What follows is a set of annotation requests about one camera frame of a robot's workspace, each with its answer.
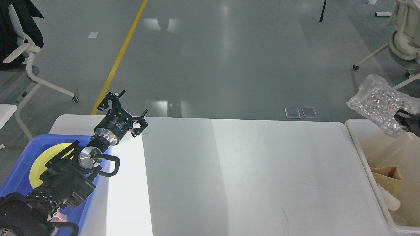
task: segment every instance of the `gray floor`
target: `gray floor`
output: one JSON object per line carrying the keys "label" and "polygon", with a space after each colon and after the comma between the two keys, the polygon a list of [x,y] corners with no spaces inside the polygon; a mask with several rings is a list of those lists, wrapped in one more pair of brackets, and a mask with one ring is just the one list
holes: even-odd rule
{"label": "gray floor", "polygon": [[[48,133],[62,114],[90,114],[142,1],[33,0],[45,46],[35,58],[40,77],[76,93],[80,102],[42,87],[22,111],[33,135]],[[149,0],[118,67],[110,92],[127,92],[132,115],[287,120],[284,107],[315,107],[319,118],[360,118],[346,101],[368,74],[390,85],[404,69],[384,51],[355,72],[352,65],[394,31],[375,11],[378,0]],[[100,32],[88,39],[91,31]],[[420,97],[420,84],[400,91]],[[23,148],[11,119],[0,131],[0,183]]]}

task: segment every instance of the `blue plastic bin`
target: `blue plastic bin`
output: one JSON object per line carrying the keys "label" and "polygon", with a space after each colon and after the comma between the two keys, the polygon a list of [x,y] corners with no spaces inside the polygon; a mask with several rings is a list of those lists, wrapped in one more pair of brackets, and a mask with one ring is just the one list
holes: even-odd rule
{"label": "blue plastic bin", "polygon": [[[76,140],[79,140],[80,146],[84,147],[90,141],[90,136],[43,134],[33,138],[25,147],[12,171],[7,176],[6,181],[1,186],[0,197],[13,192],[18,192],[24,196],[30,193],[33,188],[29,183],[29,172],[36,158],[56,144],[74,142]],[[98,178],[99,176],[95,178],[93,181],[94,184],[97,184]],[[68,221],[75,222],[79,225],[80,231],[83,227],[92,195],[93,193],[76,209],[67,207],[66,209],[60,210],[60,213],[67,215]],[[57,235],[68,236],[71,231],[71,229],[62,228],[58,231]]]}

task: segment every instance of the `white chair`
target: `white chair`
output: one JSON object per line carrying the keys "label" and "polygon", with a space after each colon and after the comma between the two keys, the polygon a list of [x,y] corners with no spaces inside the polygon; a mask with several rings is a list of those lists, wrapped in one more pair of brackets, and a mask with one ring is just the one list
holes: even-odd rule
{"label": "white chair", "polygon": [[21,100],[21,102],[18,105],[18,108],[15,113],[16,121],[18,122],[18,125],[22,128],[23,132],[25,133],[26,137],[31,140],[33,136],[29,132],[26,125],[23,123],[21,117],[20,117],[20,111],[22,108],[27,104],[27,102],[32,98],[32,96],[35,94],[35,92],[41,87],[41,85],[45,85],[47,87],[50,87],[52,89],[55,89],[59,92],[62,92],[68,96],[70,96],[73,100],[73,102],[78,102],[79,98],[72,92],[69,92],[55,84],[52,84],[48,81],[45,81],[39,77],[36,77],[34,73],[32,72],[32,65],[34,64],[34,58],[35,54],[39,53],[41,51],[41,48],[36,46],[34,41],[25,34],[25,32],[22,29],[22,25],[19,21],[18,15],[15,11],[15,8],[13,5],[9,5],[9,17],[13,24],[13,29],[18,35],[18,48],[14,50],[6,59],[3,60],[3,63],[10,63],[14,59],[16,59],[19,55],[23,55],[24,57],[28,58],[26,63],[26,73],[28,74],[29,78],[32,79],[37,84],[32,88],[32,90]]}
{"label": "white chair", "polygon": [[374,53],[353,65],[353,70],[380,53],[387,47],[392,58],[407,70],[408,79],[396,86],[399,89],[408,83],[420,79],[420,9],[412,0],[397,0],[394,11],[389,19],[387,26],[393,25],[395,32],[390,37],[387,44],[380,47]]}

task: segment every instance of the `white plastic bin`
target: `white plastic bin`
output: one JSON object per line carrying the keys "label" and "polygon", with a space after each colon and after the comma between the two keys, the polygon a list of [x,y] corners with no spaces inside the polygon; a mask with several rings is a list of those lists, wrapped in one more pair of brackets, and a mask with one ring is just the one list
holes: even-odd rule
{"label": "white plastic bin", "polygon": [[[420,138],[412,133],[389,137],[368,119],[350,119],[346,126],[389,227],[396,232],[420,234]],[[408,226],[394,223],[370,171],[370,167],[385,165],[395,165],[401,172],[402,184],[397,194],[401,207],[397,212]]]}

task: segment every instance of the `yellow plate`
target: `yellow plate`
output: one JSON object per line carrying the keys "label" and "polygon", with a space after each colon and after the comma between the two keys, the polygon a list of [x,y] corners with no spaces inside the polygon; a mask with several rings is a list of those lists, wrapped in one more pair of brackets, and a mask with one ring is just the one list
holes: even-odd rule
{"label": "yellow plate", "polygon": [[49,149],[45,150],[39,157],[35,160],[34,164],[32,164],[31,170],[29,172],[29,182],[32,185],[32,188],[36,188],[42,184],[42,180],[39,179],[42,173],[44,173],[47,168],[45,164],[63,149],[68,147],[71,143],[60,143],[50,147]]}

